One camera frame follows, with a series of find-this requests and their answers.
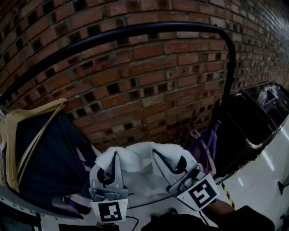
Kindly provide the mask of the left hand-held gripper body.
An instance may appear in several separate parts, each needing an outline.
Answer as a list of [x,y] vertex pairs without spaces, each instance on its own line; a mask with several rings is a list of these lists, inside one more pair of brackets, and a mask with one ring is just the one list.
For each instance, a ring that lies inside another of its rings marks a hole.
[[89,192],[93,198],[91,207],[99,223],[125,221],[128,189],[91,187]]

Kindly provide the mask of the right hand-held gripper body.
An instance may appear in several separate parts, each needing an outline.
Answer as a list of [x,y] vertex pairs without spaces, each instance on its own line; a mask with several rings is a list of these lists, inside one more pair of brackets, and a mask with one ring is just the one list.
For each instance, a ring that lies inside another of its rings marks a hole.
[[219,196],[219,190],[212,175],[205,174],[199,163],[166,190],[195,211],[202,210]]

